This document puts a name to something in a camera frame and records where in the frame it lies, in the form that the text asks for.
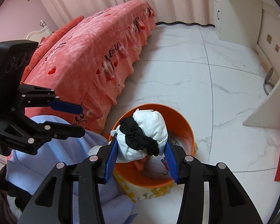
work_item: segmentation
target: white cabinet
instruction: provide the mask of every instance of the white cabinet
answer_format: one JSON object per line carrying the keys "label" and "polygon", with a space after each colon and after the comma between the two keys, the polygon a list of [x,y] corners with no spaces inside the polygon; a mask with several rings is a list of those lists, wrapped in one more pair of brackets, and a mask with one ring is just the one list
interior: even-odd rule
{"label": "white cabinet", "polygon": [[261,17],[261,0],[214,0],[215,31],[220,40],[254,49]]}
{"label": "white cabinet", "polygon": [[221,21],[220,21],[220,0],[214,0],[214,23],[216,28],[216,33],[219,36]]}

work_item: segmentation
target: light blue cloth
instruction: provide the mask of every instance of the light blue cloth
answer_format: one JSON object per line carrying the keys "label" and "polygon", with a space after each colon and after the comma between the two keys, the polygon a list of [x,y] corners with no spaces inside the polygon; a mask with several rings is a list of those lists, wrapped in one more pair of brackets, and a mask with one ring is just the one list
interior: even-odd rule
{"label": "light blue cloth", "polygon": [[[56,116],[35,116],[31,119],[36,123],[52,121],[68,124]],[[35,156],[12,150],[12,158],[7,162],[6,180],[33,195],[58,162],[66,165],[80,163],[88,157],[90,148],[106,144],[108,141],[103,136],[86,130],[82,138],[52,139],[39,148]],[[105,223],[124,224],[134,207],[131,199],[126,195],[118,196],[114,178],[106,185],[99,185],[99,192]],[[73,194],[73,222],[79,224],[78,182],[74,183]]]}

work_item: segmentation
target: black cloth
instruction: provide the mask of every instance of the black cloth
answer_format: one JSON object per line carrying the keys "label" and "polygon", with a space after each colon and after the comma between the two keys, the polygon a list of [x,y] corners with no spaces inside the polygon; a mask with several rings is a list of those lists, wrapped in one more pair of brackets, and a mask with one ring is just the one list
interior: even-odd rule
{"label": "black cloth", "polygon": [[15,197],[15,205],[23,212],[32,195],[8,182],[8,195]]}
{"label": "black cloth", "polygon": [[136,151],[143,150],[150,156],[159,155],[156,140],[146,136],[132,116],[121,119],[119,123],[119,130],[125,134],[125,143],[128,147]]}
{"label": "black cloth", "polygon": [[0,189],[8,191],[8,182],[6,181],[5,176],[6,176],[6,164],[0,170]]}

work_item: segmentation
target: bed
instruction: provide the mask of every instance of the bed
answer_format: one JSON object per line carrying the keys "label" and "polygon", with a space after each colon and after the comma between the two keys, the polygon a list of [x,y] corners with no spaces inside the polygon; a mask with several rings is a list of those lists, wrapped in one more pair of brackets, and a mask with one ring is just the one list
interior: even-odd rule
{"label": "bed", "polygon": [[43,20],[41,20],[39,25],[42,26],[43,28],[41,30],[32,31],[31,33],[29,33],[26,38],[27,40],[40,43],[43,37],[48,37],[49,35],[52,34],[52,31],[49,29],[49,27]]}
{"label": "bed", "polygon": [[132,0],[88,18],[80,16],[41,41],[22,83],[52,88],[61,100],[80,104],[81,115],[49,107],[26,108],[28,117],[59,116],[101,133],[116,97],[133,73],[142,46],[155,28],[154,10]]}

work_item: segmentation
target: gray cloth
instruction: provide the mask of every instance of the gray cloth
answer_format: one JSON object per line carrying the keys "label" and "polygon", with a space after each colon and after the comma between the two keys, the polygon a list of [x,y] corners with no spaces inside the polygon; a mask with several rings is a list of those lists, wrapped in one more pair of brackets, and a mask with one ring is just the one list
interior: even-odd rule
{"label": "gray cloth", "polygon": [[15,200],[13,197],[8,196],[7,194],[7,191],[0,189],[0,212],[3,214],[9,224],[17,224],[21,215],[21,211],[15,205]]}
{"label": "gray cloth", "polygon": [[20,216],[22,214],[22,211],[19,207],[15,205],[15,197],[7,196],[7,201],[10,207],[11,213],[14,215],[14,217],[17,219],[17,221],[20,219]]}

